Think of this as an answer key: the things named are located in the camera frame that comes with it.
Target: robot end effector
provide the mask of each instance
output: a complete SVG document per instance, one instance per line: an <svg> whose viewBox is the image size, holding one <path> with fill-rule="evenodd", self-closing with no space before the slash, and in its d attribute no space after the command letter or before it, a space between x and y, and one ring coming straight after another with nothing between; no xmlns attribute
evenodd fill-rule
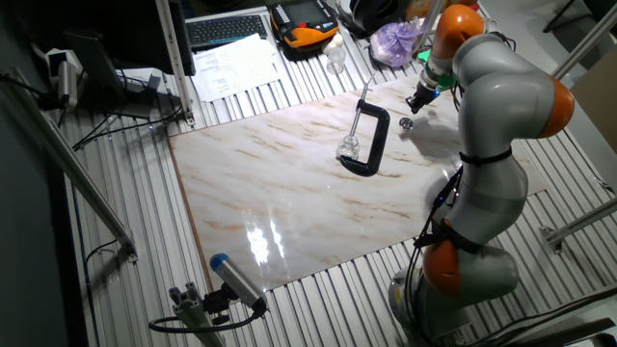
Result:
<svg viewBox="0 0 617 347"><path fill-rule="evenodd" d="M484 33L485 29L482 17L468 6L452 5L443 11L416 93L406 99L414 114L437 98L440 91L452 87L454 54L467 39Z"/></svg>

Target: marble board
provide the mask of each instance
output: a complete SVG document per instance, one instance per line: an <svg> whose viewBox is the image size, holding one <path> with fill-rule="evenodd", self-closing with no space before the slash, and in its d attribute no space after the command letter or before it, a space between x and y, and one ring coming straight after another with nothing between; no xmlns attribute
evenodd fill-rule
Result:
<svg viewBox="0 0 617 347"><path fill-rule="evenodd" d="M206 264L226 253L271 289L418 235L430 201L460 166L460 144L450 93L412 115L405 97L416 83L415 76L398 79L366 96L390 115L380 171L372 177L335 160L361 91L171 137ZM414 120L412 130L399 127L403 117ZM358 125L363 161L375 124L362 116ZM529 194L546 189L524 148L515 143L513 151L529 177ZM210 278L219 288L221 280Z"/></svg>

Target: gray floor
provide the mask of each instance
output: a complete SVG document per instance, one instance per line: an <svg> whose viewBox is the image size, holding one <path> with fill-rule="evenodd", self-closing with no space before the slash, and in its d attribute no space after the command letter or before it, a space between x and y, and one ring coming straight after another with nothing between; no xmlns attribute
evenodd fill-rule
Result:
<svg viewBox="0 0 617 347"><path fill-rule="evenodd" d="M553 72L563 63L569 51L574 49L596 24L587 17L553 33L544 34L542 29L567 0L482 0L480 3L501 31L517 42L517 51L547 73ZM585 13L589 11L583 2L576 1L560 21ZM562 80L564 85L571 88L587 69L613 46L614 38L610 35L604 36ZM578 105L569 129L598 169L598 175L612 187L617 187L617 155Z"/></svg>
<svg viewBox="0 0 617 347"><path fill-rule="evenodd" d="M258 14L267 23L267 12ZM501 18L497 21L507 24ZM268 40L274 43L272 33L267 30ZM276 67L282 76L275 83L208 103L198 102L191 88L196 128L242 120L360 88L375 68L368 59L365 41L352 40L344 31L343 37L348 59L340 75L326 72L327 58L323 55L288 62L278 54ZM517 40L526 45L525 40L529 38ZM375 81L385 83L405 78L417 74L419 69L416 63L400 69L381 68L375 74ZM163 82L165 88L176 93L173 79L164 77ZM152 119L159 120L164 115L154 110ZM102 117L67 118L63 134L74 144L103 121ZM107 126L115 130L144 121L111 117ZM94 345L92 316L96 318L101 346L200 345L192 335L166 335L148 330L149 320L172 315L169 288L182 287L191 280L202 292L205 289L197 244L167 142L169 135L190 130L182 121L170 124L167 129L134 128L93 141L78 153L122 222L130 227L140 257L135 264L126 262L118 245L113 245L108 248L111 252L95 254L88 264L94 293L94 311L90 312L85 304L91 345ZM617 249L613 232L617 229L617 218L605 218L569 237L562 255L554 254L538 232L540 225L562 227L612 198L585 179L591 175L585 165L588 158L568 140L568 134L570 131L525 143L549 189L530 197L517 223L492 241L492 245L515 257L522 282L507 296L469 308L472 325L461 330L466 341L474 341L513 320L559 307L617 282L617 257L612 251ZM73 196L69 190L68 199L71 206L73 201L77 202L77 207L71 209L75 242L79 241L75 231L77 214L85 230L83 252L113 239L79 194ZM391 315L387 296L390 279L408 266L412 250L413 240L408 240L268 291L271 310L265 319L223 336L228 346L238 347L418 346L408 340L403 327ZM82 250L76 252L79 258ZM79 271L85 293L83 267ZM250 313L236 305L226 314L238 322Z"/></svg>

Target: metal frame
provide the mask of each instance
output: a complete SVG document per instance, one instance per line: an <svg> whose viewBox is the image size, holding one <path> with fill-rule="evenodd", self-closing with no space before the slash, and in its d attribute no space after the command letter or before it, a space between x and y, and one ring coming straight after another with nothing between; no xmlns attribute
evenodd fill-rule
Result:
<svg viewBox="0 0 617 347"><path fill-rule="evenodd" d="M572 1L562 9L559 15L562 15L571 3ZM566 74L568 74L568 72L591 50L591 48L598 43L598 40L600 40L600 38L615 24L617 24L617 4L610 9L610 11L591 30L591 32L589 32L589 34L587 34L587 36L577 45L577 47L575 47L566 61L552 72L552 76L558 80L563 79ZM540 227L540 232L544 235L549 242L549 245L553 247L555 252L560 253L561 242L566 236L591 225L616 210L617 199L613 199L581 216L580 218L577 218L559 230L553 230L551 227L542 226Z"/></svg>
<svg viewBox="0 0 617 347"><path fill-rule="evenodd" d="M416 44L416 48L414 49L414 53L416 53L420 48L424 47L424 43L428 39L428 36L431 34L433 29L433 25L435 25L435 21L442 11L443 4L445 0L433 0L433 4L431 5L431 9L426 14L424 21L422 22L422 36Z"/></svg>
<svg viewBox="0 0 617 347"><path fill-rule="evenodd" d="M540 227L540 231L547 239L547 242L549 242L549 245L553 247L555 252L560 254L562 250L562 241L566 238L566 236L572 235L573 233L597 222L615 211L617 211L617 198L613 198L611 201L594 208L558 230L553 230L550 227L542 226Z"/></svg>
<svg viewBox="0 0 617 347"><path fill-rule="evenodd" d="M193 282L184 284L185 292L177 287L170 289L170 298L175 302L174 314L188 328L212 328L210 314L203 309L200 291ZM225 343L218 333L195 334L206 347L225 347Z"/></svg>
<svg viewBox="0 0 617 347"><path fill-rule="evenodd" d="M552 76L561 80L570 70L593 48L600 38L617 24L617 4L602 18L602 20L587 34L577 47L570 53L565 62L557 67Z"/></svg>
<svg viewBox="0 0 617 347"><path fill-rule="evenodd" d="M182 110L188 125L195 125L193 117L193 107L189 100L189 93L186 84L186 75L184 75L184 67L182 67L182 59L180 50L177 46L177 36L175 35L174 22L172 21L172 12L170 11L170 3L168 0L156 0L156 9L161 19L163 34L165 35L165 43L170 54L172 62L172 70L174 71L175 84L177 85L178 93L180 94L180 102Z"/></svg>
<svg viewBox="0 0 617 347"><path fill-rule="evenodd" d="M12 76L18 80L24 80L16 69L12 71ZM136 261L137 250L133 236L122 224L109 202L96 188L92 178L77 159L75 152L60 134L56 123L40 112L36 100L23 88L13 84L2 83L0 84L0 91L4 99L3 102L17 107L18 117L15 117L15 119L25 123L27 128L31 130L35 138L42 143L43 147L75 184L75 187L77 187L105 226L118 238L118 241L129 255L129 260Z"/></svg>

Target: purple plastic bag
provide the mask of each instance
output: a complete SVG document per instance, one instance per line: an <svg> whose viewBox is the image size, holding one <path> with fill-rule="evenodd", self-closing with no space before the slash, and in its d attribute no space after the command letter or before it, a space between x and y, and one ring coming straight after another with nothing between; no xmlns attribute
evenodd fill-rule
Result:
<svg viewBox="0 0 617 347"><path fill-rule="evenodd" d="M389 67L401 67L412 60L416 37L421 34L417 17L411 24L386 24L370 37L371 53L377 61Z"/></svg>

